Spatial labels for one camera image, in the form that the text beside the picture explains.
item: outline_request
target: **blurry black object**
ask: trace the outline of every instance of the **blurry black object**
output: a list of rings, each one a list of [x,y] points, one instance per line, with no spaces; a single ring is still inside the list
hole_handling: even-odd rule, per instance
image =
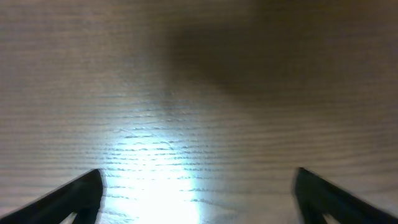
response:
[[[341,224],[398,223],[392,215],[368,205],[304,168],[298,168],[294,194],[306,224],[326,224],[323,217],[326,214]]]
[[[0,219],[0,224],[56,224],[72,212],[73,224],[94,224],[101,206],[103,182],[100,170],[89,171],[45,197]]]

